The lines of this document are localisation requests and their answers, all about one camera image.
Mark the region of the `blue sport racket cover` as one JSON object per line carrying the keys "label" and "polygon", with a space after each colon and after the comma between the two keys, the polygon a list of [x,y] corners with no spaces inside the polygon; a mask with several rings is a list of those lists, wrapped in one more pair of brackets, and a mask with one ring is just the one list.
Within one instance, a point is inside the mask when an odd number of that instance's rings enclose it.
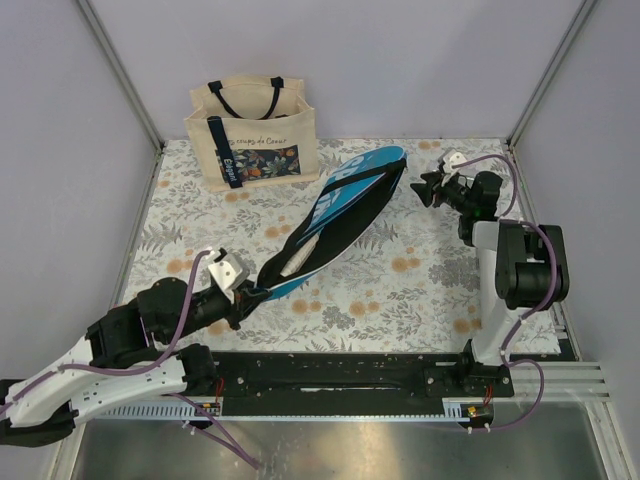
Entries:
{"label": "blue sport racket cover", "polygon": [[[392,198],[407,166],[404,148],[389,145],[359,154],[327,178],[310,213],[289,235],[282,250],[261,268],[256,287],[278,299],[291,293],[349,249]],[[280,271],[309,240],[320,238],[303,267],[289,277]]]}

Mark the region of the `blue badminton racket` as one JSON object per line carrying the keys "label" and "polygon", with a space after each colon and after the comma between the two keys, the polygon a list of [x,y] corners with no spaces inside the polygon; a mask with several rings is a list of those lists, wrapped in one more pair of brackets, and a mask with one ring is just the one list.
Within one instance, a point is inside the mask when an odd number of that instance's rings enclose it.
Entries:
{"label": "blue badminton racket", "polygon": [[286,262],[280,271],[280,275],[282,277],[289,277],[298,272],[313,253],[319,238],[319,234],[310,237],[309,240]]}

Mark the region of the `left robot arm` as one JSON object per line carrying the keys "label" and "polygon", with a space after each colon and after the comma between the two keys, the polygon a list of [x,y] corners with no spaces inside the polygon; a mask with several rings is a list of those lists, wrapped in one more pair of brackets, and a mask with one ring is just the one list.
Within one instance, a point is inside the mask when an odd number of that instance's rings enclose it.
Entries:
{"label": "left robot arm", "polygon": [[178,349],[171,341],[220,320],[238,329],[251,285],[244,281],[230,295],[217,285],[192,293],[168,277],[112,308],[53,366],[1,382],[2,445],[50,445],[111,408],[150,396],[212,394],[219,375],[210,349]]}

